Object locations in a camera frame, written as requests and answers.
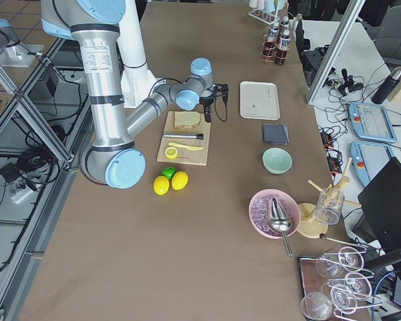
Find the green bowl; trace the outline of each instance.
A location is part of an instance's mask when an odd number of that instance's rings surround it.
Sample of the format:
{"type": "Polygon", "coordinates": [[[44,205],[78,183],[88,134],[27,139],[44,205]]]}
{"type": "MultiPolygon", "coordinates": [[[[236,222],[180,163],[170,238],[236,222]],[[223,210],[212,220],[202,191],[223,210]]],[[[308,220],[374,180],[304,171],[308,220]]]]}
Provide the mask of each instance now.
{"type": "Polygon", "coordinates": [[[269,148],[263,153],[263,165],[270,173],[285,173],[292,164],[291,155],[281,148],[269,148]]]}

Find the white tray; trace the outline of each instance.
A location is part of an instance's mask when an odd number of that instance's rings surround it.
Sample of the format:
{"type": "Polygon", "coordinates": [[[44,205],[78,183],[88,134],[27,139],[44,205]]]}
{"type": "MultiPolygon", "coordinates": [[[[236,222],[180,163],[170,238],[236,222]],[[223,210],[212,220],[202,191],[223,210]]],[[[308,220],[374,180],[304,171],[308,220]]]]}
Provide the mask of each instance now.
{"type": "Polygon", "coordinates": [[[271,82],[241,82],[240,114],[243,118],[278,120],[279,101],[271,82]]]}

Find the bread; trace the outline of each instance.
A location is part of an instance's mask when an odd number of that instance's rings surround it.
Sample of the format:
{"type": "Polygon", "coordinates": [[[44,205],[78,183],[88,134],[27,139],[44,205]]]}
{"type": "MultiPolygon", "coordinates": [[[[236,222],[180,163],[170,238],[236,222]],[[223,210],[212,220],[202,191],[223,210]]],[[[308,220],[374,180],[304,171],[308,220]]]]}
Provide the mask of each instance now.
{"type": "Polygon", "coordinates": [[[201,124],[198,112],[174,112],[174,128],[194,128],[201,124]]]}

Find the cutting board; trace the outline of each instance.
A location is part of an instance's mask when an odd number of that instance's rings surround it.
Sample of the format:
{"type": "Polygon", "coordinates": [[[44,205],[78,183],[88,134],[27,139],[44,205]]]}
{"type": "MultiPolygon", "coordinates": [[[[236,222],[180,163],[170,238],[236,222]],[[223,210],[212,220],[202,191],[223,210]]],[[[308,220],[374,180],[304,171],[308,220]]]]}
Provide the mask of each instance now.
{"type": "Polygon", "coordinates": [[[166,117],[165,127],[163,133],[166,134],[203,134],[203,139],[193,138],[164,138],[160,141],[158,152],[158,162],[173,163],[173,164],[190,164],[190,165],[207,165],[208,159],[208,146],[209,146],[209,130],[211,124],[205,122],[204,116],[200,115],[200,124],[194,128],[174,128],[174,112],[168,112],[166,117]],[[165,149],[168,147],[169,142],[177,142],[179,144],[202,146],[202,150],[187,150],[185,148],[177,147],[178,156],[174,159],[168,159],[165,156],[165,149]]]}

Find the blue cable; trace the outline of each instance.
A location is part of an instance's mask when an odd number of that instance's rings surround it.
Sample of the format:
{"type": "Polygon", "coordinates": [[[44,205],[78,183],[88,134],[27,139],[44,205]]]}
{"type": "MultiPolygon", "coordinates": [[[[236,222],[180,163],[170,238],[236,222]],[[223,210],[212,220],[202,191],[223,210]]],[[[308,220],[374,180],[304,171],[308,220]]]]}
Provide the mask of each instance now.
{"type": "MultiPolygon", "coordinates": [[[[377,290],[379,290],[380,284],[391,274],[396,274],[395,271],[391,271],[388,272],[387,274],[385,274],[384,276],[382,276],[382,278],[379,280],[379,282],[377,282],[376,287],[374,288],[374,292],[373,292],[373,296],[375,296],[377,294],[377,290]]],[[[374,321],[374,307],[372,307],[372,321],[374,321]]]]}

